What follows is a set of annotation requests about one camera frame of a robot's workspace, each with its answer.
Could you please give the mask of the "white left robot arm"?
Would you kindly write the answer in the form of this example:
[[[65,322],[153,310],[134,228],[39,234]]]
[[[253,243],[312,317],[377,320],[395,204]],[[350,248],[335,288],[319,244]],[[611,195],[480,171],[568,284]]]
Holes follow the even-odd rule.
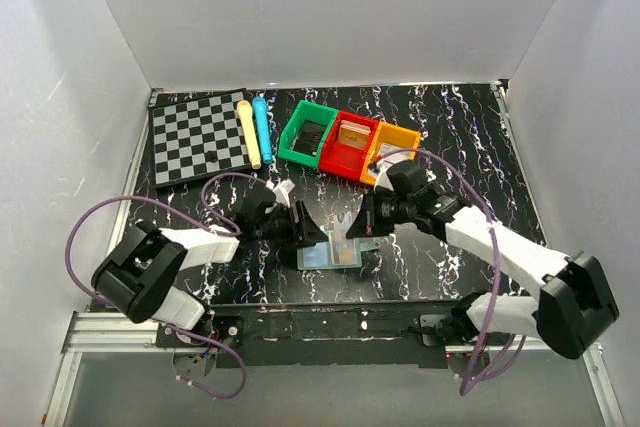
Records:
[[[203,346],[213,324],[200,300],[174,286],[180,271],[226,264],[242,242],[272,241],[300,249],[328,240],[302,201],[290,204],[271,191],[245,199],[233,221],[240,230],[237,237],[140,221],[97,268],[91,286],[132,322],[173,324],[188,345]]]

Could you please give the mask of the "mint green card holder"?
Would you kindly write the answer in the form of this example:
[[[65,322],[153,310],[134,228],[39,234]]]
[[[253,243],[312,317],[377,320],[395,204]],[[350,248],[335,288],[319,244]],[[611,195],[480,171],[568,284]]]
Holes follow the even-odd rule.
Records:
[[[354,239],[357,247],[357,261],[354,265],[335,265],[330,252],[330,239],[297,251],[297,269],[305,270],[335,270],[360,268],[363,265],[363,254],[378,251],[380,242],[377,239]]]

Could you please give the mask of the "white VIP credit card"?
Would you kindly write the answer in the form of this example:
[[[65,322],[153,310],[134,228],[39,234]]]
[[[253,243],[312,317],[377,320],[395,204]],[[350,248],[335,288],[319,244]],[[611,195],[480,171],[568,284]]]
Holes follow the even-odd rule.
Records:
[[[350,212],[337,214],[334,216],[333,232],[331,233],[331,236],[330,236],[330,252],[331,252],[331,258],[333,263],[334,263],[333,251],[336,243],[338,242],[354,242],[355,243],[354,239],[348,239],[346,237],[346,232],[351,226],[352,222],[353,222],[353,219],[352,219],[352,214]]]

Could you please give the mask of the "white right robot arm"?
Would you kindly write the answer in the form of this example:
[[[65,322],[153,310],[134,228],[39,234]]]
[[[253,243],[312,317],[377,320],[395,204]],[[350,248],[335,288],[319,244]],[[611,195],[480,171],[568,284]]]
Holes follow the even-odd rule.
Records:
[[[542,340],[557,354],[577,359],[613,323],[620,311],[597,258],[569,256],[541,246],[499,223],[465,199],[433,187],[416,162],[404,160],[383,173],[382,188],[367,192],[346,235],[382,237],[406,223],[499,268],[524,297],[473,292],[422,335],[475,344],[486,334]]]

